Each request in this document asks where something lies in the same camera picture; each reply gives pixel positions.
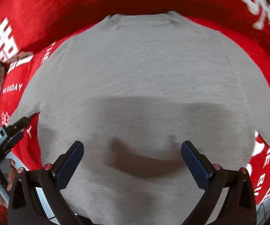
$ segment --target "blue gripper pad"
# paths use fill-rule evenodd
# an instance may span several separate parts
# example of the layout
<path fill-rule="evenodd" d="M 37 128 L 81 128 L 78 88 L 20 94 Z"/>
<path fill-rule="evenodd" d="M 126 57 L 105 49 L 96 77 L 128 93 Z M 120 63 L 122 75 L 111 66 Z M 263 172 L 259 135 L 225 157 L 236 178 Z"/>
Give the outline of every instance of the blue gripper pad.
<path fill-rule="evenodd" d="M 18 132 L 16 135 L 14 135 L 8 142 L 8 145 L 10 147 L 14 147 L 19 141 L 21 141 L 23 138 L 23 132 Z"/>
<path fill-rule="evenodd" d="M 75 141 L 69 150 L 54 163 L 52 175 L 57 190 L 65 189 L 84 155 L 84 145 Z"/>
<path fill-rule="evenodd" d="M 201 154 L 190 141 L 183 142 L 181 146 L 181 155 L 189 171 L 191 172 L 197 186 L 202 190 L 207 190 L 212 176 L 200 160 Z"/>

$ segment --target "red blanket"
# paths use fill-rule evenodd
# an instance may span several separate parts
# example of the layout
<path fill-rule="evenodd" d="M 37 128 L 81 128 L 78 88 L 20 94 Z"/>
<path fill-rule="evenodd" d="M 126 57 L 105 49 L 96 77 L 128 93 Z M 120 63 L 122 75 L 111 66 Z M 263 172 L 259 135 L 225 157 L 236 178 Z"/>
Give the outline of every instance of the red blanket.
<path fill-rule="evenodd" d="M 0 0 L 0 60 L 12 61 L 0 97 L 0 125 L 9 121 L 38 67 L 71 33 L 109 14 L 169 10 L 235 41 L 259 66 L 270 86 L 270 6 L 266 0 Z M 30 52 L 29 56 L 21 59 L 24 52 Z M 31 170 L 42 167 L 37 122 L 38 115 L 13 150 Z M 259 204 L 270 196 L 270 148 L 260 136 L 256 141 L 248 168 Z"/>

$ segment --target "gray t-shirt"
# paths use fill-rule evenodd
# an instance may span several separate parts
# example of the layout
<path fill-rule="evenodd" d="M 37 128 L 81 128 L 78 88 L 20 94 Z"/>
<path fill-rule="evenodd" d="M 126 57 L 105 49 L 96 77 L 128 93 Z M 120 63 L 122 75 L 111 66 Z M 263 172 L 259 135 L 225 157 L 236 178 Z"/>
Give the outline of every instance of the gray t-shirt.
<path fill-rule="evenodd" d="M 103 225 L 182 224 L 203 191 L 181 143 L 190 140 L 225 169 L 244 167 L 265 104 L 262 73 L 219 32 L 175 12 L 115 15 L 50 56 L 10 123 L 41 112 L 44 164 L 84 143 L 62 191 L 74 212 Z"/>

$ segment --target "fingernail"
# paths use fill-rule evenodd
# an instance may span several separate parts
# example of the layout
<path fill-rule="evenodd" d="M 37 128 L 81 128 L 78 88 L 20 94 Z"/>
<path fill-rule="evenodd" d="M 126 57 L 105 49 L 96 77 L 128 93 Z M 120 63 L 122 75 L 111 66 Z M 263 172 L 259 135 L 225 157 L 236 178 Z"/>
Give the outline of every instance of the fingernail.
<path fill-rule="evenodd" d="M 8 190 L 8 191 L 11 191 L 11 189 L 12 189 L 12 184 L 9 184 L 9 185 L 7 186 L 7 190 Z"/>

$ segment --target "red sleeve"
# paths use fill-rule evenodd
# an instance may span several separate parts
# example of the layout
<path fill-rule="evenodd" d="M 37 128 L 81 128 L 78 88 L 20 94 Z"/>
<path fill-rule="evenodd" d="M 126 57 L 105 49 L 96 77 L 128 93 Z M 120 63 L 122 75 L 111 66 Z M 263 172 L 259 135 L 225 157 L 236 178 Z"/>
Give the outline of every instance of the red sleeve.
<path fill-rule="evenodd" d="M 8 224 L 8 210 L 0 205 L 0 224 L 7 225 Z"/>

